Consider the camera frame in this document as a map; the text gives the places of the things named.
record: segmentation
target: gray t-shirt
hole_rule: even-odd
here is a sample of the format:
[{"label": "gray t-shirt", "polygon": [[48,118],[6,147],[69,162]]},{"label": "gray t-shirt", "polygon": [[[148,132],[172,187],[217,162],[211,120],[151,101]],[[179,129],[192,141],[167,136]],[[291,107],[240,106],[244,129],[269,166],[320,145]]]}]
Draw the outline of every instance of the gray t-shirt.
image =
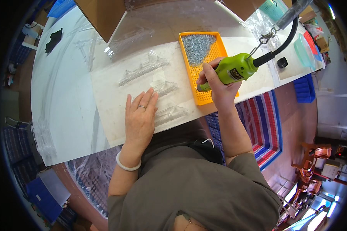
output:
[{"label": "gray t-shirt", "polygon": [[178,146],[148,161],[149,170],[130,191],[108,197],[108,228],[171,231],[179,211],[208,230],[270,231],[281,202],[261,174],[254,155],[236,156],[228,167]]}]

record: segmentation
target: white table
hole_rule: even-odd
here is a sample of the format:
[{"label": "white table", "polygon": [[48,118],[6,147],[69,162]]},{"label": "white table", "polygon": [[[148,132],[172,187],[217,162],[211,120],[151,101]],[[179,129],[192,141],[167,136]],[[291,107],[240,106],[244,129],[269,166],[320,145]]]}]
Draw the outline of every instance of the white table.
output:
[{"label": "white table", "polygon": [[[152,6],[157,7],[156,14],[151,14],[148,7],[126,13],[116,29],[115,38],[131,31],[136,25],[154,28],[154,35],[146,42],[130,49],[117,62],[111,62],[102,52],[106,47],[104,42],[98,44],[91,73],[88,72],[87,64],[74,42],[90,39],[94,29],[67,36],[70,31],[87,23],[82,12],[74,7],[59,20],[49,18],[36,52],[31,83],[32,118],[36,120],[41,116],[48,120],[57,153],[45,162],[46,166],[122,144],[126,94],[134,96],[137,92],[146,90],[151,80],[160,74],[163,74],[167,80],[175,78],[175,82],[179,84],[177,95],[180,96],[179,100],[172,98],[162,100],[160,107],[179,105],[187,108],[188,113],[180,119],[156,128],[156,132],[216,111],[214,104],[201,107],[194,104],[177,42],[178,33],[219,31],[229,56],[240,52],[249,53],[258,45],[258,41],[250,31],[238,23],[238,18],[221,4],[195,2],[195,7],[199,8],[194,8],[194,12],[184,13],[180,17],[177,13],[183,14],[182,9],[192,7],[189,5],[192,1]],[[159,15],[163,15],[164,18],[157,18]],[[60,30],[61,27],[63,27],[62,40],[50,54],[45,54],[45,44],[50,41],[50,34]],[[291,25],[284,31],[278,32],[281,35],[280,39],[286,39],[290,30]],[[300,33],[305,32],[301,25],[298,30]],[[239,90],[240,97],[235,99],[235,103],[260,95],[311,72],[310,68],[302,67],[297,60],[292,43],[275,58],[276,61],[286,57],[288,67],[283,71],[276,68],[272,72],[267,65],[259,67],[259,71],[242,84]],[[123,72],[131,69],[135,63],[141,62],[141,57],[150,49],[169,59],[170,65],[148,75],[146,81],[141,80],[137,82],[139,84],[135,83],[127,89],[118,90],[115,85],[121,79]],[[258,50],[254,57],[261,55],[262,51]]]}]

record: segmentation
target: orange perforated plastic basket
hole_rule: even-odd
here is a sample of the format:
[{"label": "orange perforated plastic basket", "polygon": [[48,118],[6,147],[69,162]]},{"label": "orange perforated plastic basket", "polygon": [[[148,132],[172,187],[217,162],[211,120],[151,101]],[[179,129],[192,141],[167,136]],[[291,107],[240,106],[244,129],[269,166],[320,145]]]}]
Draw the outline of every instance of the orange perforated plastic basket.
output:
[{"label": "orange perforated plastic basket", "polygon": [[213,103],[212,97],[211,97],[211,91],[208,92],[199,92],[196,90],[197,84],[196,81],[199,78],[199,73],[202,71],[202,65],[192,67],[189,65],[188,57],[185,53],[184,44],[182,43],[181,36],[185,35],[191,35],[191,34],[209,34],[216,36],[216,42],[214,42],[211,46],[211,50],[209,51],[209,54],[204,58],[203,62],[210,62],[218,57],[227,57],[227,53],[225,50],[225,47],[222,43],[222,39],[220,37],[220,34],[218,32],[184,32],[179,34],[179,43],[182,51],[182,55],[184,56],[184,61],[186,65],[186,70],[188,72],[190,86],[192,87],[192,92],[194,96],[195,104],[197,105],[204,105],[204,104],[210,104]]}]

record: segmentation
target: red plastic object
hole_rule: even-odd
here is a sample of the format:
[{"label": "red plastic object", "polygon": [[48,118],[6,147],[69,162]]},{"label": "red plastic object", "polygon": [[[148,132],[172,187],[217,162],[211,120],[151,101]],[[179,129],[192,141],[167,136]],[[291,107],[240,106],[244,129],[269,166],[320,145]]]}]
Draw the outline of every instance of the red plastic object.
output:
[{"label": "red plastic object", "polygon": [[315,43],[313,42],[313,39],[311,37],[311,35],[308,33],[308,31],[306,31],[303,36],[305,37],[305,39],[307,40],[308,44],[310,45],[310,48],[312,50],[312,53],[314,55],[317,55],[318,54],[318,51],[316,50],[315,48]]}]

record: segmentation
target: power tool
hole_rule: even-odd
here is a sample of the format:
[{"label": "power tool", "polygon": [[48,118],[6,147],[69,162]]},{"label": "power tool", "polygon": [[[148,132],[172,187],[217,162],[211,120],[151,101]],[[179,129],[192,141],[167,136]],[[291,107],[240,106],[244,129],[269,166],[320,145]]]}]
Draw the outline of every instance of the power tool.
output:
[{"label": "power tool", "polygon": [[[247,80],[251,77],[262,64],[275,58],[275,56],[284,50],[292,41],[297,31],[298,15],[312,2],[312,0],[292,0],[292,6],[287,12],[274,24],[270,33],[262,35],[259,39],[260,44],[255,47],[250,54],[240,53],[232,57],[226,57],[222,59],[217,66],[213,69],[217,73],[219,79],[223,84],[229,84],[232,82],[238,82]],[[283,30],[287,25],[293,21],[291,32],[287,37],[287,40],[276,50],[269,52],[257,59],[252,58],[252,55],[262,45],[266,44],[270,38],[273,38],[278,30]],[[210,91],[211,87],[208,82],[197,86],[197,90],[200,92]]]}]

